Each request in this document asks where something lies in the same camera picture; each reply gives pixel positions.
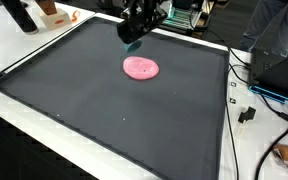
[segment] black tray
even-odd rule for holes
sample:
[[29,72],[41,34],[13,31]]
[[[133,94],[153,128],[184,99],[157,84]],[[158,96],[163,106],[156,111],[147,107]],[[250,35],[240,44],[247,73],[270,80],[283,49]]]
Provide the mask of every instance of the black tray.
[[[116,23],[91,18],[0,78],[0,92],[163,179],[218,179],[228,53],[150,33],[126,54]],[[128,56],[156,61],[130,79]]]

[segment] pink disc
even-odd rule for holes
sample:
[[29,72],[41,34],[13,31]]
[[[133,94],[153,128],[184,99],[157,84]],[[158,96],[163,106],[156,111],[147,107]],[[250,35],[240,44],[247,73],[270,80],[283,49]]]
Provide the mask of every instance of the pink disc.
[[123,69],[127,75],[137,80],[153,78],[159,72],[159,67],[154,61],[136,56],[126,58]]

